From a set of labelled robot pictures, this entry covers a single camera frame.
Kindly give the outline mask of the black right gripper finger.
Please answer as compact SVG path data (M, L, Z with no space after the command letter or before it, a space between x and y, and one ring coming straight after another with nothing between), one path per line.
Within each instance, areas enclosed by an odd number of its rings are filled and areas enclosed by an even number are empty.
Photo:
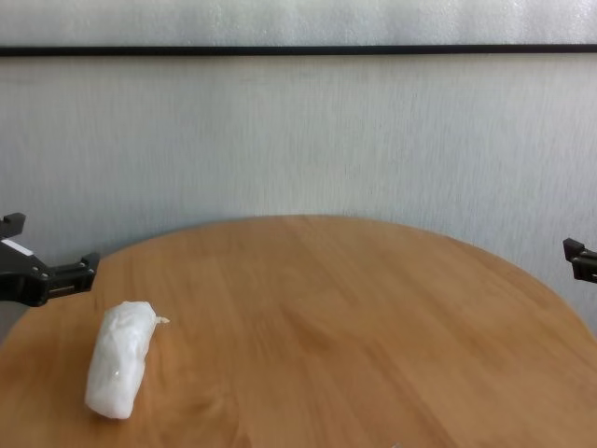
M571 264L576 280L597 282L597 254L582 243L567 238L562 241L565 259Z

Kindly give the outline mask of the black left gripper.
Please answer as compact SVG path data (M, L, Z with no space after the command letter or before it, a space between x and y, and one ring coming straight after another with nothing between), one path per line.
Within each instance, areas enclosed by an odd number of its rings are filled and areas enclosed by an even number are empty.
M0 221L1 301L38 307L49 299L91 291L100 254L49 268L35 253L10 238L22 233L26 215L13 213Z

